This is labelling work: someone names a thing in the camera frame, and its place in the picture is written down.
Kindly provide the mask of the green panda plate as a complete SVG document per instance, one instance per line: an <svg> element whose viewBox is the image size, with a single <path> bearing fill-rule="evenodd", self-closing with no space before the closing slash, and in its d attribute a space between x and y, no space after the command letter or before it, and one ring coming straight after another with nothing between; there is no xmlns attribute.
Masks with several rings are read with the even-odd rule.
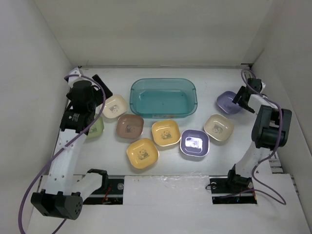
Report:
<svg viewBox="0 0 312 234"><path fill-rule="evenodd" d="M94 139L100 137L104 132L104 122L102 116L96 120L96 122L90 127L88 136L86 139Z"/></svg>

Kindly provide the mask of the cream panda plate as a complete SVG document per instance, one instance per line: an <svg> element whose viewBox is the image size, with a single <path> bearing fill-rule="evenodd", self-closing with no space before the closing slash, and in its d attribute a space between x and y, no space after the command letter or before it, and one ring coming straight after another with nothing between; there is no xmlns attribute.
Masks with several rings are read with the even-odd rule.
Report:
<svg viewBox="0 0 312 234"><path fill-rule="evenodd" d="M105 101L103 114L106 118L113 119L124 114L127 109L128 104L121 95L112 95Z"/></svg>

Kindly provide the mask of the purple panda plate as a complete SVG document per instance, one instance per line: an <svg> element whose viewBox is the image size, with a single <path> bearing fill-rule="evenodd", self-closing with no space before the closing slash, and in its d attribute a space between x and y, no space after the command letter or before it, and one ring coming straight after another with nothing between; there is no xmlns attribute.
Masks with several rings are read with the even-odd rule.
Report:
<svg viewBox="0 0 312 234"><path fill-rule="evenodd" d="M187 129L182 132L180 149L187 156L204 157L210 149L210 138L202 130Z"/></svg>

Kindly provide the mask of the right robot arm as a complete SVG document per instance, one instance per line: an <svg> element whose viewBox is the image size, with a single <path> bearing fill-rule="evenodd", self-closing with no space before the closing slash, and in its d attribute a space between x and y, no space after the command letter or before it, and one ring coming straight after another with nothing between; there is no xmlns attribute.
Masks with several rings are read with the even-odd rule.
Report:
<svg viewBox="0 0 312 234"><path fill-rule="evenodd" d="M256 114L252 129L252 143L242 159L228 172L225 186L231 193L241 192L253 187L252 177L257 166L271 158L277 148L288 140L292 112L282 109L278 104L261 94L264 84L257 78L243 78L242 86L233 103Z"/></svg>

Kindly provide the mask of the yellow panda plate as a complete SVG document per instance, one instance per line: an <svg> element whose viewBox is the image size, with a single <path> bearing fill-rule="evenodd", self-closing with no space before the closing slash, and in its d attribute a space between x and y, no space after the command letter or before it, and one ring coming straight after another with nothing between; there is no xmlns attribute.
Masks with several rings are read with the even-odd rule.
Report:
<svg viewBox="0 0 312 234"><path fill-rule="evenodd" d="M180 141L178 124L171 119L155 122L152 125L154 142L161 147L174 145Z"/></svg>
<svg viewBox="0 0 312 234"><path fill-rule="evenodd" d="M130 144L126 153L131 165L136 169L149 167L159 158L158 149L148 138L142 138Z"/></svg>

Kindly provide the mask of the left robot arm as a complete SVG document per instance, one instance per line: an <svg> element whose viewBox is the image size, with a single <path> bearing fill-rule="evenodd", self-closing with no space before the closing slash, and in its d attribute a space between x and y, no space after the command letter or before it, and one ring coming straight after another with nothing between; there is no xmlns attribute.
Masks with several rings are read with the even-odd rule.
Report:
<svg viewBox="0 0 312 234"><path fill-rule="evenodd" d="M72 84L66 95L69 106L60 123L48 178L40 192L32 193L31 203L43 216L75 220L84 200L94 191L106 192L109 186L105 170L90 169L78 182L74 182L74 170L90 128L100 117L96 108L102 107L113 93L98 75L68 75L65 80Z"/></svg>

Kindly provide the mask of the brown panda plate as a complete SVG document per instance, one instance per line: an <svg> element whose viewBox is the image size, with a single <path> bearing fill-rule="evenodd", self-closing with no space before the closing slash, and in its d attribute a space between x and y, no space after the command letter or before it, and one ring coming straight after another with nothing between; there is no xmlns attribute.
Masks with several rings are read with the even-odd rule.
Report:
<svg viewBox="0 0 312 234"><path fill-rule="evenodd" d="M136 139L143 132L144 120L141 116L124 114L117 121L116 133L121 138Z"/></svg>

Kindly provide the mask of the beige panda plate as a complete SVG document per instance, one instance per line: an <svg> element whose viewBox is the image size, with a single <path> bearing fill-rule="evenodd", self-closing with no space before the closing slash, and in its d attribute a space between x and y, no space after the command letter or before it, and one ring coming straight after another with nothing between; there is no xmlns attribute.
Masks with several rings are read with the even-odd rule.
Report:
<svg viewBox="0 0 312 234"><path fill-rule="evenodd" d="M223 142L232 135L234 123L223 115L213 114L205 122L204 131L213 139Z"/></svg>

